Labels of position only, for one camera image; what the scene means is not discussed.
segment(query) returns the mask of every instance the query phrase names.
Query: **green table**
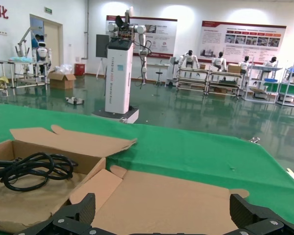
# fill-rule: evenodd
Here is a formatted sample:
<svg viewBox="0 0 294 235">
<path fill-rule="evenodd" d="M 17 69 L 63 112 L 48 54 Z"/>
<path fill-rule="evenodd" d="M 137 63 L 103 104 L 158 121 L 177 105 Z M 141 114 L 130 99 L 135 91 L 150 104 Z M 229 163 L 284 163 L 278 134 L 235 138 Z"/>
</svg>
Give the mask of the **green table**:
<svg viewBox="0 0 294 235">
<path fill-rule="evenodd" d="M 0 142 L 12 139 L 10 128 L 40 126 L 50 130 L 52 124 L 74 131 L 137 138 L 135 146 L 109 157 L 108 165 L 244 188 L 250 192 L 250 203 L 269 207 L 294 223 L 294 180 L 260 145 L 235 137 L 0 105 Z"/>
<path fill-rule="evenodd" d="M 277 92 L 278 90 L 278 84 L 264 83 L 264 85 L 268 86 L 267 91 Z M 280 92 L 285 93 L 288 85 L 281 84 L 280 86 L 281 86 Z M 292 86 L 291 84 L 289 85 L 288 94 L 294 94 L 294 86 Z"/>
</svg>

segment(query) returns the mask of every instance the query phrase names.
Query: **wall poster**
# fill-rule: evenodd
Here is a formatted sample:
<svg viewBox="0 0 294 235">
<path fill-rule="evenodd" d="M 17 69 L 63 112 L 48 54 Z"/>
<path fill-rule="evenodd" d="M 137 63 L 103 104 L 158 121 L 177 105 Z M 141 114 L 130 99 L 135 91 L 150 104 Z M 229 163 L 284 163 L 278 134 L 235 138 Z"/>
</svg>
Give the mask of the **wall poster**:
<svg viewBox="0 0 294 235">
<path fill-rule="evenodd" d="M 116 16 L 107 16 L 106 34 L 108 25 L 115 22 Z M 174 53 L 174 44 L 176 37 L 177 20 L 147 17 L 132 17 L 131 24 L 145 25 L 146 40 L 151 41 L 152 54 L 149 57 L 169 59 Z M 138 42 L 138 35 L 135 35 L 135 41 Z M 134 55 L 138 55 L 139 47 L 134 45 Z"/>
<path fill-rule="evenodd" d="M 203 21 L 198 59 L 210 62 L 223 51 L 229 63 L 248 55 L 255 63 L 278 56 L 286 26 Z"/>
</svg>

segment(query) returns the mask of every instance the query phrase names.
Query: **black panel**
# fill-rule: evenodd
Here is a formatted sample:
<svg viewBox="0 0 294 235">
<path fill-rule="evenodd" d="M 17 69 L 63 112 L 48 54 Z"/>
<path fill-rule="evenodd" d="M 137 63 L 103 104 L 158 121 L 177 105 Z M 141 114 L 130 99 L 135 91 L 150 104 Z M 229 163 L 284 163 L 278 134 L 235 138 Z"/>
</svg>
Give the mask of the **black panel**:
<svg viewBox="0 0 294 235">
<path fill-rule="evenodd" d="M 112 38 L 108 48 L 115 49 L 115 50 L 129 50 L 131 45 L 132 45 L 131 40 L 119 40 L 116 38 Z"/>
</svg>

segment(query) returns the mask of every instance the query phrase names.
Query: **wall sign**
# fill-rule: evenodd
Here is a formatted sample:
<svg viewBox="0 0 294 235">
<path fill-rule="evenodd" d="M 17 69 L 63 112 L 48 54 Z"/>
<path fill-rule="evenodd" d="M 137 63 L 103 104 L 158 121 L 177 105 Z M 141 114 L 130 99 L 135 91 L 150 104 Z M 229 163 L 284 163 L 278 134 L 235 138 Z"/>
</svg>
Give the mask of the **wall sign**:
<svg viewBox="0 0 294 235">
<path fill-rule="evenodd" d="M 109 34 L 108 25 L 115 23 L 116 16 L 107 16 L 106 34 Z M 146 40 L 151 41 L 149 57 L 169 59 L 174 53 L 177 20 L 147 17 L 131 17 L 131 24 L 145 25 Z M 134 55 L 138 55 L 139 47 L 134 45 Z"/>
<path fill-rule="evenodd" d="M 227 62 L 238 63 L 248 55 L 263 63 L 278 56 L 286 26 L 203 21 L 198 59 L 211 62 L 223 51 Z"/>
<path fill-rule="evenodd" d="M 45 7 L 45 12 L 52 15 L 52 10 L 50 8 Z"/>
<path fill-rule="evenodd" d="M 0 18 L 8 19 L 7 15 L 8 9 L 6 9 L 4 6 L 0 5 Z"/>
</svg>

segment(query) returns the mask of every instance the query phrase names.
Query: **stool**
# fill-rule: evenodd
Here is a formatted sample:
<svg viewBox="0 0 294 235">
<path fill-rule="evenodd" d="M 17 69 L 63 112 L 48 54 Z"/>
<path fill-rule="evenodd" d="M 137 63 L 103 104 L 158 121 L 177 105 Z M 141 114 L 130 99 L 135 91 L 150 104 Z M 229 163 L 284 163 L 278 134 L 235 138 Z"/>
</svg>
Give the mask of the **stool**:
<svg viewBox="0 0 294 235">
<path fill-rule="evenodd" d="M 156 72 L 156 74 L 158 74 L 158 80 L 155 82 L 155 85 L 156 86 L 162 86 L 162 83 L 160 82 L 160 75 L 162 75 L 163 74 L 163 72 Z"/>
</svg>

